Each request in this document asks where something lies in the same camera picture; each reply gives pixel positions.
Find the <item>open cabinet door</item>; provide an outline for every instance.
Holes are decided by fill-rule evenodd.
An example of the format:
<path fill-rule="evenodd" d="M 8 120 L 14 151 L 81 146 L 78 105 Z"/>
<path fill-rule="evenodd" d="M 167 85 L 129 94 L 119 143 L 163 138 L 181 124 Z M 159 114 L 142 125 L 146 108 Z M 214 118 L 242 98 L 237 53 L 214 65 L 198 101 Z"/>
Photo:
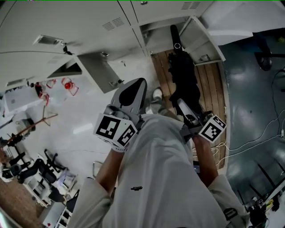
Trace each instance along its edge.
<path fill-rule="evenodd" d="M 226 60 L 211 35 L 195 16 L 190 17 L 180 31 L 180 39 L 195 65 Z"/>

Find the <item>wooden floor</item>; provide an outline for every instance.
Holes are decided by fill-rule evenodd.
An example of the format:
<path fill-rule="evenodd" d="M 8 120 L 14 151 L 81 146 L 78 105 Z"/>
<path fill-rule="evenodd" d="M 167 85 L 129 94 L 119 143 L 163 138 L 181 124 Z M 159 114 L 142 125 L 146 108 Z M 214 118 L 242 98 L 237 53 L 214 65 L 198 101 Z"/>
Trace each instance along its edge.
<path fill-rule="evenodd" d="M 160 83 L 161 90 L 164 95 L 164 100 L 166 108 L 171 112 L 176 114 L 176 110 L 172 107 L 172 103 L 169 101 L 169 97 L 175 92 L 176 86 L 172 82 L 172 75 L 168 72 L 169 63 L 168 63 L 168 54 L 172 50 L 166 52 L 160 52 L 152 56 L 152 61 L 157 73 L 158 81 Z M 224 93 L 223 87 L 220 78 L 220 71 L 217 63 L 199 65 L 195 67 L 195 76 L 198 81 L 198 88 L 200 90 L 200 105 L 205 111 L 212 111 L 213 114 L 218 115 L 224 122 L 225 120 L 225 108 L 224 108 Z M 211 147 L 217 146 L 221 142 L 225 142 L 226 135 L 225 132 L 221 135 L 219 139 L 212 144 Z M 219 147 L 213 150 L 215 154 L 216 164 L 225 157 L 225 147 Z M 221 161 L 218 168 L 221 169 L 224 167 L 224 160 Z"/>

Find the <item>forearm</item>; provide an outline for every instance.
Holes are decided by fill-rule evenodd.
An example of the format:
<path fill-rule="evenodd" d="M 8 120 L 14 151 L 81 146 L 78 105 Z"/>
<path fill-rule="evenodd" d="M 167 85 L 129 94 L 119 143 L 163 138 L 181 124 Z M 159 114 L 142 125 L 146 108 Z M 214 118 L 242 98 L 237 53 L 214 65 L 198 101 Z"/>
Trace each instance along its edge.
<path fill-rule="evenodd" d="M 200 136 L 193 138 L 200 166 L 200 179 L 206 187 L 208 187 L 219 174 L 210 148 L 210 143 L 205 139 L 196 137 Z"/>
<path fill-rule="evenodd" d="M 125 153 L 111 149 L 105 162 L 102 164 L 96 181 L 111 195 L 115 187 L 120 165 Z"/>

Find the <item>black cable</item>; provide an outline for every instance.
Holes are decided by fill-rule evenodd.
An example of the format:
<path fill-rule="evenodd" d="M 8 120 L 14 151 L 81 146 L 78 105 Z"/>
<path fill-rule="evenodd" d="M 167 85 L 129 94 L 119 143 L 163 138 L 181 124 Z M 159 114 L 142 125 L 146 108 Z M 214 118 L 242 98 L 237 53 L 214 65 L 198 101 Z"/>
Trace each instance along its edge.
<path fill-rule="evenodd" d="M 274 101 L 273 84 L 274 84 L 274 80 L 275 80 L 276 76 L 277 76 L 280 72 L 284 72 L 284 73 L 285 73 L 284 68 L 285 68 L 285 67 L 283 67 L 283 69 L 279 70 L 279 71 L 274 75 L 273 80 L 272 80 L 272 83 L 271 83 L 272 101 L 273 101 L 273 105 L 274 105 L 274 110 L 275 110 L 275 113 L 276 113 L 276 117 L 277 117 L 277 120 L 278 120 L 277 134 L 279 133 L 279 129 L 280 129 L 281 123 L 280 123 L 280 120 L 279 120 L 279 117 L 278 117 L 278 112 L 277 112 L 277 110 L 276 110 L 276 104 L 275 104 L 275 101 Z"/>

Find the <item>white sleeve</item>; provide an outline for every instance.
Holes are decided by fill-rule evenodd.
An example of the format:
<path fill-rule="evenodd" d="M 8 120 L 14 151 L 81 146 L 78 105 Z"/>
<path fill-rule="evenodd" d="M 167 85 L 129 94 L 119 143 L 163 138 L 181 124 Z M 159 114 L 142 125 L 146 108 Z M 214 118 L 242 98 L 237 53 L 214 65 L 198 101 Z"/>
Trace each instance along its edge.
<path fill-rule="evenodd" d="M 224 175 L 217 176 L 214 181 L 208 187 L 209 191 L 214 196 L 215 200 L 218 202 L 222 211 L 226 208 L 236 209 L 238 216 L 243 220 L 247 227 L 249 222 L 249 216 L 244 208 L 244 206 L 238 200 L 236 194 L 233 192 L 230 183 Z"/>
<path fill-rule="evenodd" d="M 94 179 L 85 179 L 68 228 L 98 228 L 112 203 L 107 191 Z"/>

